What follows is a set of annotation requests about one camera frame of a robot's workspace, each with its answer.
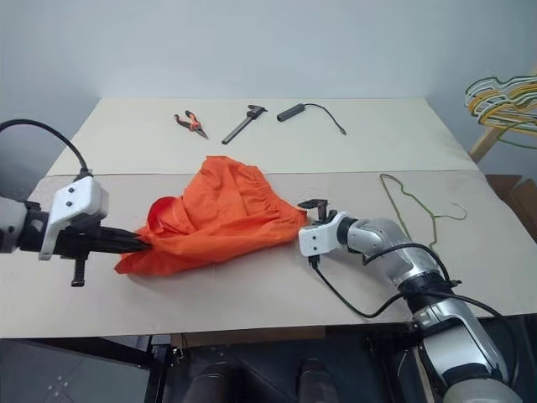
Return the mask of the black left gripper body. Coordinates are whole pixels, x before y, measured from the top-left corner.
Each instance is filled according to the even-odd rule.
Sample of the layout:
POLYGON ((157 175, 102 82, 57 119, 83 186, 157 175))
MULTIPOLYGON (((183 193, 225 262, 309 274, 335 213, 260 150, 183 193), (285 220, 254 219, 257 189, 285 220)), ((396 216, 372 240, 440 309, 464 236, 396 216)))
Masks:
POLYGON ((56 239, 54 255, 75 262, 72 287, 85 285, 86 261, 92 245, 100 233, 101 220, 93 221, 83 226, 68 226, 61 230, 56 239))

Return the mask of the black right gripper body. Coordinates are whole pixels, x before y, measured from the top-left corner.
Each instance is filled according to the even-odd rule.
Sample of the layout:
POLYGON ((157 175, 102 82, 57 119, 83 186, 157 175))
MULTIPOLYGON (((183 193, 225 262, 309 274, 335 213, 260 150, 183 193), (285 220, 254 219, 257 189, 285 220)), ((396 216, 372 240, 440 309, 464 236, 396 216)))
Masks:
POLYGON ((316 210, 317 218, 311 221, 312 225, 323 225, 331 222, 336 214, 337 210, 331 209, 328 210, 328 201, 327 200, 307 200, 299 203, 297 207, 304 210, 316 210))

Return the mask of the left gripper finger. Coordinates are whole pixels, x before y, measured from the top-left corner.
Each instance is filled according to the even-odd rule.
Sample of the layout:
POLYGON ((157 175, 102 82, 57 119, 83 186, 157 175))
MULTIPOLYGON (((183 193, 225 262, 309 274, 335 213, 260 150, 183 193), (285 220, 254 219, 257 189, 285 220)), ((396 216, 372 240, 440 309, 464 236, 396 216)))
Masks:
POLYGON ((139 234, 120 228, 99 228, 98 237, 108 247, 150 247, 139 234))
POLYGON ((150 245, 139 239, 99 240, 97 251, 108 254, 129 254, 150 249, 150 245))

